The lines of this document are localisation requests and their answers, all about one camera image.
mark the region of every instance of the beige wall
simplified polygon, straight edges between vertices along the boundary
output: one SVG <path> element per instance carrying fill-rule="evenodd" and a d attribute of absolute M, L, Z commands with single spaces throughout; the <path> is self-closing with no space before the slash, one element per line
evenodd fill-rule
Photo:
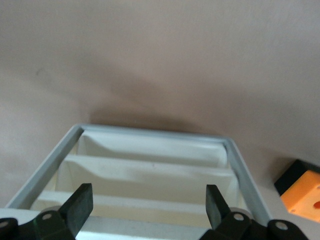
<path fill-rule="evenodd" d="M 293 0 L 0 1 L 0 206 L 76 123 L 230 136 L 261 189 L 292 158 L 320 164 L 319 13 Z"/>

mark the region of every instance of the orange block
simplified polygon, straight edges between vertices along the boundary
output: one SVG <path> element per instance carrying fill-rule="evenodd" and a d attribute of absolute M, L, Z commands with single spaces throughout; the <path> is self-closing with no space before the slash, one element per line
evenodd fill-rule
<path fill-rule="evenodd" d="M 291 214 L 320 222 L 320 173 L 307 170 L 281 199 Z"/>

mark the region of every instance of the white tray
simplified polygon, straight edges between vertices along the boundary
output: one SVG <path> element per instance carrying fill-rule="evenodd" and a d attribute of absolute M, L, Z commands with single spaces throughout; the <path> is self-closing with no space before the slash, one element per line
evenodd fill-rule
<path fill-rule="evenodd" d="M 92 216 L 209 228 L 215 184 L 230 207 L 270 219 L 229 138 L 96 125 L 73 127 L 7 207 L 61 205 L 82 183 L 92 183 Z"/>

